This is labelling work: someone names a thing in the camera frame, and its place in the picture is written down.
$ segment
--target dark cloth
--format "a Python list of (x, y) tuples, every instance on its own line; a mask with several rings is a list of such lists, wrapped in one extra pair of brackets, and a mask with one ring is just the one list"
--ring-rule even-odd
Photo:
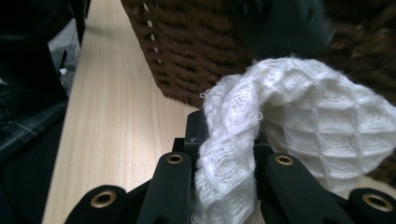
[(41, 223), (67, 101), (0, 85), (0, 222)]
[(0, 164), (64, 115), (67, 101), (0, 85)]

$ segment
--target white waffle towel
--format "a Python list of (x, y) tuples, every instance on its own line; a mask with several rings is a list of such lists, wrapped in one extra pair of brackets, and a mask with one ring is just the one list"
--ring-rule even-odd
[(347, 189), (396, 146), (396, 109), (315, 60), (270, 59), (205, 93), (192, 223), (243, 223), (257, 199), (254, 139), (300, 159), (333, 192)]

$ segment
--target wooden table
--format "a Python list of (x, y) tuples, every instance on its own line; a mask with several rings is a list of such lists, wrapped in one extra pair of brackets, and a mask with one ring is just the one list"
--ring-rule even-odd
[[(151, 179), (195, 110), (163, 97), (120, 1), (93, 0), (44, 223), (64, 223), (93, 188), (129, 191)], [(396, 197), (385, 185), (364, 180), (361, 186)], [(259, 216), (249, 223), (262, 223)]]

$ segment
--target brown wicker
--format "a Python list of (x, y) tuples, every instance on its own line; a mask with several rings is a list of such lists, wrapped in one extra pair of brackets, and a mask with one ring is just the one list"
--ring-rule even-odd
[[(228, 0), (121, 0), (163, 95), (201, 107), (200, 93), (252, 62)], [(311, 58), (396, 105), (394, 0), (325, 0), (331, 47)], [(396, 188), (396, 151), (370, 173)]]
[(121, 2), (167, 97), (201, 107), (201, 92), (251, 64), (227, 0)]

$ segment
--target plaid fabric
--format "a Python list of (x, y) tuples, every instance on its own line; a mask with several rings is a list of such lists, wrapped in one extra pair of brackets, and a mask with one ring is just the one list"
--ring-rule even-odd
[(67, 101), (0, 85), (0, 164), (64, 115)]

